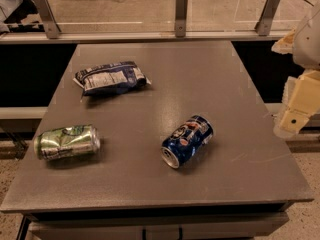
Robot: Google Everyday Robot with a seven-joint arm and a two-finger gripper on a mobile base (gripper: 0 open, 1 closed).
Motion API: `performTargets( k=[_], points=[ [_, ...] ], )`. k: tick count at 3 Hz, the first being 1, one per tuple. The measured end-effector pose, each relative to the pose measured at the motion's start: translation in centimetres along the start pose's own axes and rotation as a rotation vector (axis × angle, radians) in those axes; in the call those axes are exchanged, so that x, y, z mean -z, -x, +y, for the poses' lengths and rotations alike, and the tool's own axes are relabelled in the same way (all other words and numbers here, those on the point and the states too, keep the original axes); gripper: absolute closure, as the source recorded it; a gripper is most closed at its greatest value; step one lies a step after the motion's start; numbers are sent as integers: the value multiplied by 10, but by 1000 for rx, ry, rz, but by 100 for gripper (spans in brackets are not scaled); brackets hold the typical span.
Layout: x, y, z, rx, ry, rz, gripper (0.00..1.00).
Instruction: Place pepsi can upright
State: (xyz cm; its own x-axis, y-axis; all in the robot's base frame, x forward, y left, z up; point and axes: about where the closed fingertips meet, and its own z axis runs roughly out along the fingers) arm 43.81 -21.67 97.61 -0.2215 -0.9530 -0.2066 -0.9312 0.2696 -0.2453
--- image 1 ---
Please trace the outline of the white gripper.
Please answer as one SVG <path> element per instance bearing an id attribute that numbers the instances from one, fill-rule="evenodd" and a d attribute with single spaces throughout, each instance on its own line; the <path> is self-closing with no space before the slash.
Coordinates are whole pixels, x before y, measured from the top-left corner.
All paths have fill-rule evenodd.
<path id="1" fill-rule="evenodd" d="M 282 104 L 275 119 L 274 134 L 290 138 L 320 110 L 320 4 L 314 5 L 298 24 L 276 41 L 271 51 L 292 54 L 295 64 L 306 69 L 298 78 L 289 76 Z"/>

